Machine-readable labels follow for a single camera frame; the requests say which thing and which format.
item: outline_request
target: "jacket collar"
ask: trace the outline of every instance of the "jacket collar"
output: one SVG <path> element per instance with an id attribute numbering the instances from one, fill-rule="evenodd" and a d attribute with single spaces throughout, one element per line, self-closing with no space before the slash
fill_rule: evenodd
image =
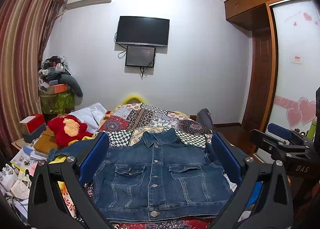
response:
<path id="1" fill-rule="evenodd" d="M 160 133 L 144 132 L 142 138 L 147 148 L 149 148 L 154 143 L 165 144 L 174 141 L 180 142 L 180 138 L 176 135 L 174 128 Z"/>

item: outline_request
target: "wooden floor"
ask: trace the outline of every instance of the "wooden floor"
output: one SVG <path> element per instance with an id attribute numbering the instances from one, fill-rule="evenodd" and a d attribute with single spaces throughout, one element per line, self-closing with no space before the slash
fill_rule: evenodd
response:
<path id="1" fill-rule="evenodd" d="M 249 132 L 245 131 L 241 126 L 216 127 L 216 130 L 221 132 L 231 144 L 252 156 L 255 146 L 250 143 Z"/>

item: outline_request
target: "cardboard box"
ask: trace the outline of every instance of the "cardboard box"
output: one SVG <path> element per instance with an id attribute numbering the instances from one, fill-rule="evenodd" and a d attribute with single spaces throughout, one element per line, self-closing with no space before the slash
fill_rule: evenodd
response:
<path id="1" fill-rule="evenodd" d="M 56 145 L 56 137 L 54 132 L 49 128 L 43 132 L 39 140 L 34 144 L 33 148 L 44 154 L 49 154 L 51 149 L 59 149 L 59 146 Z"/>
<path id="2" fill-rule="evenodd" d="M 22 133 L 33 133 L 42 124 L 45 124 L 43 114 L 28 116 L 19 122 Z"/>
<path id="3" fill-rule="evenodd" d="M 67 91 L 66 84 L 58 84 L 58 85 L 49 86 L 47 89 L 48 94 L 57 94 L 57 93 L 64 92 L 64 91 Z"/>

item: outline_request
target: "white label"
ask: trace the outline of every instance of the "white label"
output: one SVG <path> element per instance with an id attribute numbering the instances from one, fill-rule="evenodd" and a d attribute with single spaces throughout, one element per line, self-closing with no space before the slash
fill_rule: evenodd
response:
<path id="1" fill-rule="evenodd" d="M 301 64 L 301 63 L 302 63 L 301 56 L 297 56 L 297 55 L 296 55 L 296 56 L 293 56 L 291 62 L 292 62 L 292 63 Z"/>
<path id="2" fill-rule="evenodd" d="M 30 122 L 33 118 L 36 118 L 35 116 L 28 116 L 25 119 L 21 120 L 19 123 L 20 124 L 27 124 L 28 122 Z"/>

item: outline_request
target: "television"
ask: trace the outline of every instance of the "television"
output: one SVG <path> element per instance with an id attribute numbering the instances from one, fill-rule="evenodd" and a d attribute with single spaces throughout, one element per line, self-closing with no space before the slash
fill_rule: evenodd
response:
<path id="1" fill-rule="evenodd" d="M 128 67 L 154 67 L 156 50 L 154 47 L 129 45 L 125 58 Z"/>
<path id="2" fill-rule="evenodd" d="M 120 16 L 116 43 L 167 47 L 169 20 L 161 18 Z"/>

